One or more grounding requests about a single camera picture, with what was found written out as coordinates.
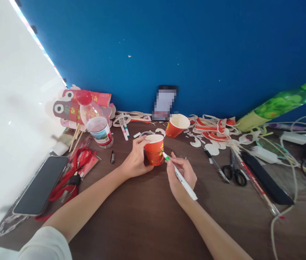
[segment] white sleeve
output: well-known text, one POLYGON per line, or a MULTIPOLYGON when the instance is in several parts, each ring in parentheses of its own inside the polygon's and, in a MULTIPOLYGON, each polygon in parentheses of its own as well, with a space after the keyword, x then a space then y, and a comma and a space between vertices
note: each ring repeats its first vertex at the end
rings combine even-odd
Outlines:
POLYGON ((18 260, 72 260, 65 237, 54 227, 39 229, 18 254, 18 260))

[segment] wooden table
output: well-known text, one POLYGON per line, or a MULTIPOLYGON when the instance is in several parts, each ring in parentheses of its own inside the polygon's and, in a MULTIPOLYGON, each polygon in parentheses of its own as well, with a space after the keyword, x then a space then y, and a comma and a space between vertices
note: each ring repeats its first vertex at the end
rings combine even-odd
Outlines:
MULTIPOLYGON (((124 140, 119 127, 112 127, 114 144, 100 149, 95 141, 90 148, 101 157, 94 169, 80 185, 85 190, 118 167, 130 153, 132 136, 137 132, 165 127, 142 122, 128 125, 131 137, 124 140), (111 151, 115 164, 110 163, 111 151)), ((253 259, 274 259, 270 222, 273 215, 251 183, 240 187, 233 181, 225 184, 203 149, 192 147, 184 133, 177 138, 166 137, 164 150, 179 157, 187 157, 198 181, 195 193, 198 202, 211 217, 253 259)), ((287 145, 299 157, 300 150, 287 145)), ((230 150, 221 150, 215 157, 222 167, 231 161, 230 150)), ((266 170, 293 197, 291 168, 267 165, 266 170)), ((276 248, 279 259, 306 259, 306 179, 297 171, 299 199, 286 220, 275 224, 276 248)), ((58 204, 50 204, 52 213, 58 204)), ((14 231, 0 238, 0 247, 20 250, 42 223, 29 218, 14 231)), ((212 259, 207 247, 191 220, 174 199, 167 179, 166 166, 156 166, 151 172, 132 178, 116 189, 70 242, 73 259, 212 259)))

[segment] smartphone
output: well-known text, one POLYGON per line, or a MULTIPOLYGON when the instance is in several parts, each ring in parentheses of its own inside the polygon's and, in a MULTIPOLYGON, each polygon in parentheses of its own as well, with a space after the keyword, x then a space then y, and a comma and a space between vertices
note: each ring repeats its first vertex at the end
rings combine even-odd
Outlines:
POLYGON ((48 204, 48 198, 63 173, 69 158, 50 156, 36 174, 15 208, 13 214, 38 216, 48 204))
POLYGON ((172 107, 178 93, 177 86, 159 86, 154 108, 152 112, 152 120, 165 121, 170 119, 172 107))

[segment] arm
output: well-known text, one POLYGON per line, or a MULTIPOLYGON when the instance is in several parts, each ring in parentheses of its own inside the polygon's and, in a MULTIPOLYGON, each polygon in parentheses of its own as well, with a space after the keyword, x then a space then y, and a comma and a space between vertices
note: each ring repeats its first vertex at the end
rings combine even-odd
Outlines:
POLYGON ((42 227, 54 227, 70 242, 119 185, 153 169, 154 166, 143 164, 143 147, 149 142, 145 136, 135 139, 131 153, 121 166, 63 205, 42 227))
POLYGON ((173 153, 171 155, 171 160, 167 163, 167 174, 171 191, 177 202, 193 221, 213 258, 215 260, 252 259, 196 201, 192 200, 177 179, 172 162, 179 168, 179 171, 192 189, 194 189, 197 180, 193 168, 188 160, 176 158, 173 153))

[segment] white wall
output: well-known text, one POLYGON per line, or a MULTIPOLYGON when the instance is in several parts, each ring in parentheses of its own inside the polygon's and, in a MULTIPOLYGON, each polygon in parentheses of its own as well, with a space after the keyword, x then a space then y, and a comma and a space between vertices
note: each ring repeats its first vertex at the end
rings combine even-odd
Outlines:
POLYGON ((64 128, 49 105, 65 86, 8 0, 0 0, 0 221, 64 128))

